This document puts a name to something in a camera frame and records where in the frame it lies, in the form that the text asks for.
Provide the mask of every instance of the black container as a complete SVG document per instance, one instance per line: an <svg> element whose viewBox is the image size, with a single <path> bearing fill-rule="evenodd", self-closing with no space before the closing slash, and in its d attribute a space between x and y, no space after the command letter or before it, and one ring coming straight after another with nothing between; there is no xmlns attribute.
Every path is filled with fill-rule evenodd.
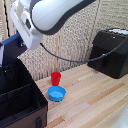
<svg viewBox="0 0 128 128"><path fill-rule="evenodd" d="M90 59L99 57L118 46L126 35L100 31L93 41ZM88 63L88 66L112 78L119 79L128 73L128 40L110 55Z"/></svg>
<svg viewBox="0 0 128 128"><path fill-rule="evenodd" d="M20 60L0 68L0 128L44 128L48 102Z"/></svg>

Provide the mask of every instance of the red cup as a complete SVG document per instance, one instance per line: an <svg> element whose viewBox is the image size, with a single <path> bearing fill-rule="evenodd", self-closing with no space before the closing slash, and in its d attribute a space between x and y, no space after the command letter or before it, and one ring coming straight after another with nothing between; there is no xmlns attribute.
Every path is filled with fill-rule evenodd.
<svg viewBox="0 0 128 128"><path fill-rule="evenodd" d="M60 82L61 74L59 72L51 73L51 80L53 86L58 86Z"/></svg>

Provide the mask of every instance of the black bin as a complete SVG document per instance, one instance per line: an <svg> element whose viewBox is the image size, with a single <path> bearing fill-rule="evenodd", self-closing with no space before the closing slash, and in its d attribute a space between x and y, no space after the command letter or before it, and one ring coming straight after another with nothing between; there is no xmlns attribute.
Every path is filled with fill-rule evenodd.
<svg viewBox="0 0 128 128"><path fill-rule="evenodd" d="M23 63L0 68L0 128L44 128L48 102Z"/></svg>
<svg viewBox="0 0 128 128"><path fill-rule="evenodd" d="M99 31L93 41L90 59L99 57L118 46L126 35L109 30ZM110 55L88 63L88 66L112 78L119 79L128 73L128 40Z"/></svg>

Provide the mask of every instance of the black box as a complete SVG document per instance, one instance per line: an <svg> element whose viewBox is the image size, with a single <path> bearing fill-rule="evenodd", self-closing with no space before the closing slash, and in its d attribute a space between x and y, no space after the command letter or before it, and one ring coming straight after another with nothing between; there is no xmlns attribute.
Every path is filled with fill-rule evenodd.
<svg viewBox="0 0 128 128"><path fill-rule="evenodd" d="M0 128L44 128L48 102L20 60L0 68Z"/></svg>
<svg viewBox="0 0 128 128"><path fill-rule="evenodd" d="M124 39L125 34L99 31L93 41L90 59L99 57L117 47ZM110 55L88 63L88 66L112 78L118 79L128 73L128 40Z"/></svg>

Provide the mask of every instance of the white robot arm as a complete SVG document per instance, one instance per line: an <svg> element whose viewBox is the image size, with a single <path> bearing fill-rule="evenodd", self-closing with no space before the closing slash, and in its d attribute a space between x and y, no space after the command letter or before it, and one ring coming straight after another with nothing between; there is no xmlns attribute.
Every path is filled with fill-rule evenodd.
<svg viewBox="0 0 128 128"><path fill-rule="evenodd" d="M38 48L43 34L55 34L74 13L95 0L16 0L11 18L28 49Z"/></svg>

